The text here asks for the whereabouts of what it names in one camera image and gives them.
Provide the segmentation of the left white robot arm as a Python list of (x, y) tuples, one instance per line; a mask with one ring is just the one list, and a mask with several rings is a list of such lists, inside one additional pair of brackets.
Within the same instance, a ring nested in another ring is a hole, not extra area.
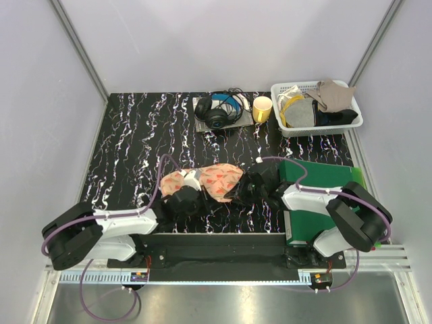
[(146, 258), (133, 236), (165, 232), (181, 216), (209, 207), (209, 193), (183, 186), (163, 198), (153, 197), (139, 209), (99, 210), (79, 202), (42, 229), (41, 252), (55, 270), (66, 270), (86, 259), (116, 259), (139, 267)]

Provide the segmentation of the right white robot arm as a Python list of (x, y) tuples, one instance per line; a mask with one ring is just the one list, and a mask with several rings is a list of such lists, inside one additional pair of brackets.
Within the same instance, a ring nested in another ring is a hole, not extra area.
[(354, 248), (369, 252), (391, 235), (392, 215), (363, 186), (319, 187), (304, 183), (307, 166), (296, 159), (264, 157), (251, 166), (224, 197), (252, 205), (265, 201), (278, 211), (308, 211), (331, 218), (334, 227), (315, 236), (306, 251), (313, 267), (322, 267), (335, 253)]

